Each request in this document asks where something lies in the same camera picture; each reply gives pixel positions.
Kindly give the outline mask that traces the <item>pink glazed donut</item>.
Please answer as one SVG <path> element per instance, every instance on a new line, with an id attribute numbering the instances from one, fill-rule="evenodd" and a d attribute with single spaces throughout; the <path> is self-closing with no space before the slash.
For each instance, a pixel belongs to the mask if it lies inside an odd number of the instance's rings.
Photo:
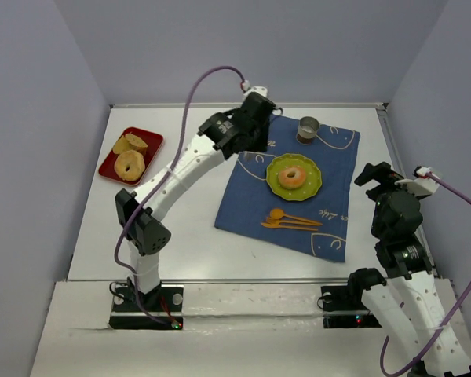
<path id="1" fill-rule="evenodd" d="M 288 190 L 299 189 L 305 183 L 305 179 L 305 169 L 301 166 L 286 167 L 278 173 L 279 184 Z"/>

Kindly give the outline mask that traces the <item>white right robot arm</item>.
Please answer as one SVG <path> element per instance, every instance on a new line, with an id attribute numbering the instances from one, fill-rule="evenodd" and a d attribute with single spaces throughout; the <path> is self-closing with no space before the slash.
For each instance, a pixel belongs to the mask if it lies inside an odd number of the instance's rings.
<path id="1" fill-rule="evenodd" d="M 416 231 L 421 200 L 444 182 L 432 168 L 417 167 L 407 179 L 382 162 L 366 164 L 355 184 L 376 181 L 366 192 L 375 203 L 371 234 L 382 268 L 359 269 L 347 283 L 349 297 L 365 306 L 398 343 L 407 365 L 397 376 L 471 376 L 471 358 L 449 324 L 471 291 L 471 281 L 449 311 L 436 290 L 432 263 Z"/>

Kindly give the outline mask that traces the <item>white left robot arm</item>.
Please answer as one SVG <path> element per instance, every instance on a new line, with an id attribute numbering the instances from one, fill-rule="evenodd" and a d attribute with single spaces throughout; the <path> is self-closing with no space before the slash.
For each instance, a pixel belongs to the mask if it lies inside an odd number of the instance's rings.
<path id="1" fill-rule="evenodd" d="M 238 108 L 212 114 L 175 159 L 133 192 L 115 196 L 122 234 L 131 249 L 130 283 L 136 296 L 160 285 L 159 252 L 171 233 L 162 224 L 169 209 L 204 174 L 241 152 L 263 152 L 276 105 L 257 92 Z"/>

